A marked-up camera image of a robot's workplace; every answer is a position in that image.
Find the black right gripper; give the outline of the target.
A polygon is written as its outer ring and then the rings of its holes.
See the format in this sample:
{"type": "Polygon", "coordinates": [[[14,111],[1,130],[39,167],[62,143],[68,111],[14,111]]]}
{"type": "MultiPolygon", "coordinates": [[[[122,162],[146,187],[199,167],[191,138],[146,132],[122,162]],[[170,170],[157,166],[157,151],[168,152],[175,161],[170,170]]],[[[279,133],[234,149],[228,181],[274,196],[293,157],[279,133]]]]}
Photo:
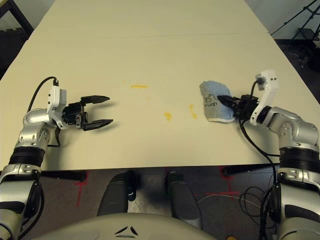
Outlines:
{"type": "Polygon", "coordinates": [[[241,98],[229,95],[218,95],[217,99],[229,108],[233,108],[233,116],[236,119],[250,119],[253,111],[258,106],[258,98],[249,94],[242,95],[241,98]]]}

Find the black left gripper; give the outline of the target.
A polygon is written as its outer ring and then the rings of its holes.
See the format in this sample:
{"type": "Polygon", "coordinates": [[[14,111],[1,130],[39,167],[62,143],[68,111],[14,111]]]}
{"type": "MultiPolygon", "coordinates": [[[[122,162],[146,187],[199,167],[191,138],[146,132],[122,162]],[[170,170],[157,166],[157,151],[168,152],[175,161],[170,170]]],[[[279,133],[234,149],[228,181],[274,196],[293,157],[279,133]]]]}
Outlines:
{"type": "Polygon", "coordinates": [[[112,119],[99,119],[88,123],[88,113],[85,111],[86,104],[100,104],[110,98],[103,95],[83,96],[79,102],[68,104],[62,111],[62,118],[68,125],[75,125],[77,129],[91,131],[100,129],[113,122],[112,119]]]}

